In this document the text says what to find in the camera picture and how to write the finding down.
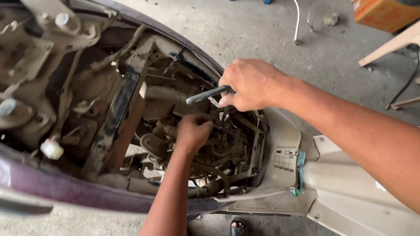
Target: orange box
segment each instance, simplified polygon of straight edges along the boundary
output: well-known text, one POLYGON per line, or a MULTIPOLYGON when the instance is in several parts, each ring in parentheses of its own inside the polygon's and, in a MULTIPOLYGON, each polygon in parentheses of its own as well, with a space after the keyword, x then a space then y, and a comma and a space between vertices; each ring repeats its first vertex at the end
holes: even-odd
POLYGON ((354 21, 393 33, 420 18, 420 7, 395 0, 354 0, 354 21))

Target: sandal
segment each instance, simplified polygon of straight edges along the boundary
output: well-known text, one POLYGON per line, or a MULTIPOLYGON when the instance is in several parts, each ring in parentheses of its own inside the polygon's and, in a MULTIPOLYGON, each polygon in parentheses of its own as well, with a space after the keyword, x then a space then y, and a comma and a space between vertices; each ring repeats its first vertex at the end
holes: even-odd
POLYGON ((231 221, 231 236, 248 236, 248 228, 246 227, 243 220, 235 218, 231 221), (232 226, 234 222, 236 222, 238 227, 232 226))

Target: cable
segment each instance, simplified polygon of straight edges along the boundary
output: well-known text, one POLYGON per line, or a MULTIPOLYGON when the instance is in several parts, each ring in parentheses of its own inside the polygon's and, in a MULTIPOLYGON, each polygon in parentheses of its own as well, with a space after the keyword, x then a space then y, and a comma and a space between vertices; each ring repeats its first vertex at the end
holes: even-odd
POLYGON ((391 104, 393 104, 398 97, 405 91, 405 89, 410 85, 410 83, 413 81, 414 77, 417 74, 417 70, 419 69, 420 66, 420 58, 419 58, 419 47, 417 46, 417 66, 416 69, 414 70, 413 74, 411 75, 410 79, 408 79, 407 83, 404 85, 404 87, 401 88, 401 90, 394 96, 394 98, 388 103, 388 105, 386 105, 385 110, 388 110, 391 107, 391 104))

